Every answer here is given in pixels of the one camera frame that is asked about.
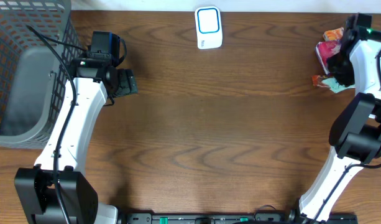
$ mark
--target brown wooden surface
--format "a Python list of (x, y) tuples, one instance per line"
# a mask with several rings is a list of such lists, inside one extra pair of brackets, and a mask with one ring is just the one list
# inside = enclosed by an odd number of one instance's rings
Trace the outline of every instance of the brown wooden surface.
[[(328, 155), (328, 134), (354, 90), (311, 86), (314, 47), (345, 14), (222, 13), (224, 43), (201, 51), (191, 12), (72, 12), (125, 38), (139, 94), (103, 108), (86, 177), (99, 200), (155, 212), (290, 208)], [(381, 16), (374, 17), (381, 30)], [(0, 147), (0, 223), (25, 223), (13, 185), (38, 150)], [(381, 169), (363, 170), (334, 207), (381, 223)]]

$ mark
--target pile of packages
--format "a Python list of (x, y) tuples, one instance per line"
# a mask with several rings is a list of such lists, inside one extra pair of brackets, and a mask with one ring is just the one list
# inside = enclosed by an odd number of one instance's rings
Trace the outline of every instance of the pile of packages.
[(335, 93), (343, 91), (347, 88), (354, 88), (354, 85), (340, 85), (334, 76), (330, 74), (327, 65), (327, 59), (339, 53), (341, 49), (341, 38), (344, 33), (344, 28), (326, 31), (323, 34), (324, 42), (319, 42), (316, 46), (316, 55), (323, 67), (325, 75), (313, 75), (312, 81), (314, 86), (330, 88)]

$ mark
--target gray plastic basket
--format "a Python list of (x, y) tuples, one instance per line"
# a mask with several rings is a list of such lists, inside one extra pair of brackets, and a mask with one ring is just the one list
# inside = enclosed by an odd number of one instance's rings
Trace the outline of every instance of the gray plastic basket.
[[(25, 25), (80, 45), (70, 0), (0, 1), (0, 146), (44, 148), (62, 106), (61, 65)], [(69, 64), (80, 51), (51, 43)]]

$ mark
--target white wall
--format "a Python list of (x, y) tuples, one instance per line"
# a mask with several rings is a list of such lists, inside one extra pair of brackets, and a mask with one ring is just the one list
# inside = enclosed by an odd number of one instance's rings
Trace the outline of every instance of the white wall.
[(72, 0), (73, 10), (381, 13), (381, 0)]

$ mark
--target wood grain tabletop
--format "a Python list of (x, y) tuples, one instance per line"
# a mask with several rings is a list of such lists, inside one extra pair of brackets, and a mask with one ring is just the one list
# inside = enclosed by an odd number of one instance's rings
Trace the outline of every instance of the wood grain tabletop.
[[(120, 67), (134, 70), (139, 88), (96, 121), (86, 178), (99, 201), (156, 213), (291, 208), (354, 96), (311, 84), (323, 74), (314, 47), (347, 16), (224, 12), (222, 47), (199, 50), (192, 12), (72, 12), (84, 45), (94, 30), (125, 39)], [(25, 223), (14, 176), (40, 152), (0, 147), (0, 223)], [(381, 169), (361, 171), (333, 211), (381, 223)]]

